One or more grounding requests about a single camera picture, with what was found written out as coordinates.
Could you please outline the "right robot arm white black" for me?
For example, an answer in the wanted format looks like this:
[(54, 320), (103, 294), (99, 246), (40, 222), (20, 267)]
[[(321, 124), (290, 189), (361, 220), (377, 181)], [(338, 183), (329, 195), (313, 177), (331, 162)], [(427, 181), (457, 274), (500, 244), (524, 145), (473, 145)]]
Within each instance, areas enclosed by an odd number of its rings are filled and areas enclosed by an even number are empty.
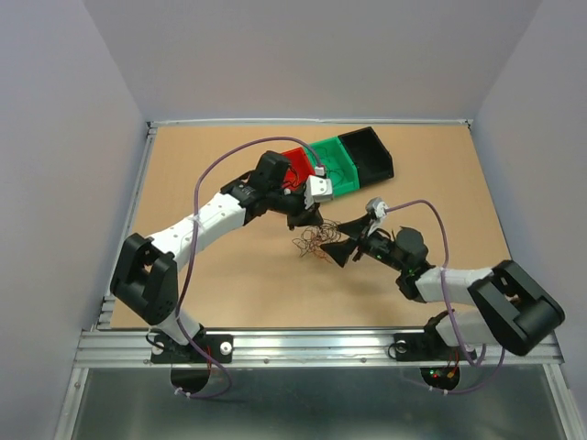
[(443, 269), (428, 262), (423, 236), (411, 227), (389, 233), (364, 215), (337, 229), (345, 240), (321, 248), (340, 267), (368, 256), (398, 272), (395, 283), (408, 300), (445, 304), (447, 311), (430, 319), (422, 335), (433, 358), (459, 345), (492, 344), (522, 357), (565, 321), (559, 303), (513, 260)]

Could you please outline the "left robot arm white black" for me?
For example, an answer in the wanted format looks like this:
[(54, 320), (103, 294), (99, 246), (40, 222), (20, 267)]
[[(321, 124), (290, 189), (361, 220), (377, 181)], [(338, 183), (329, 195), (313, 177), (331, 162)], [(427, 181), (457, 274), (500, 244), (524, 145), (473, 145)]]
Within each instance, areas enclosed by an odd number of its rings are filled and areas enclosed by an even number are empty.
[(284, 155), (267, 151), (253, 170), (224, 185), (209, 202), (197, 203), (194, 212), (176, 224), (124, 240), (110, 291), (146, 324), (169, 337), (182, 360), (196, 360), (204, 352), (203, 327), (183, 312), (187, 285), (178, 281), (182, 269), (193, 268), (198, 253), (267, 212), (285, 215), (289, 229), (322, 225), (319, 206), (333, 196), (325, 167), (317, 166), (293, 190), (284, 185), (290, 167)]

